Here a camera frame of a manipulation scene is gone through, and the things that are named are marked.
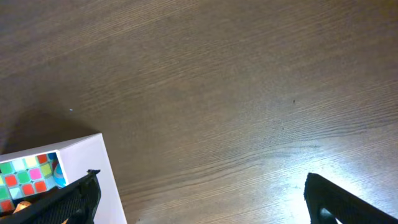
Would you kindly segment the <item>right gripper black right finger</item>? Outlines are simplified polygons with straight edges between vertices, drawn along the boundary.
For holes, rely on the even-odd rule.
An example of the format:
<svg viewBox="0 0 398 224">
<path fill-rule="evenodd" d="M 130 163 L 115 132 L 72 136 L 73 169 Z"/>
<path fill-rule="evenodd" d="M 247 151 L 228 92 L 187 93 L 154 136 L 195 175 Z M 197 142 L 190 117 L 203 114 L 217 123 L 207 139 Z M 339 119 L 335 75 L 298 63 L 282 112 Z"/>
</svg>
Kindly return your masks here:
<svg viewBox="0 0 398 224">
<path fill-rule="evenodd" d="M 394 223 L 397 219 L 373 207 L 319 174 L 309 173 L 304 199 L 311 224 Z"/>
</svg>

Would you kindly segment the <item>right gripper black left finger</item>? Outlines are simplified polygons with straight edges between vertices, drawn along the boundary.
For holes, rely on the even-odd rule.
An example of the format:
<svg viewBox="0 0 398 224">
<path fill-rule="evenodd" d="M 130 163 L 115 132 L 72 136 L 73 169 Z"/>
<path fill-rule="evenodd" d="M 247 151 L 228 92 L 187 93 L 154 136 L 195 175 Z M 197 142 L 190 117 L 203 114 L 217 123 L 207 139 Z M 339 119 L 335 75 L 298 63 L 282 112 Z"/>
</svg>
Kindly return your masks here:
<svg viewBox="0 0 398 224">
<path fill-rule="evenodd" d="M 101 199 L 99 170 L 88 170 L 82 178 L 51 196 L 1 220 L 4 224 L 91 224 Z"/>
</svg>

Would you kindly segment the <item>blue ball toy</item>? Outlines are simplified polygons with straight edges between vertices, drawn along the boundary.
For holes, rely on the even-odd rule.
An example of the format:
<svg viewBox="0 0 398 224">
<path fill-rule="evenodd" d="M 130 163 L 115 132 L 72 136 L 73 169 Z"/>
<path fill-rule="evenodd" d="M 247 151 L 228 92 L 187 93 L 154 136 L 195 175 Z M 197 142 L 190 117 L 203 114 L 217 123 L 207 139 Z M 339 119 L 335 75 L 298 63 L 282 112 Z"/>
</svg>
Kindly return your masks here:
<svg viewBox="0 0 398 224">
<path fill-rule="evenodd" d="M 55 160 L 53 162 L 53 178 L 55 181 L 55 185 L 59 189 L 64 188 L 64 186 L 66 186 L 66 180 L 63 176 L 63 171 L 58 160 Z"/>
</svg>

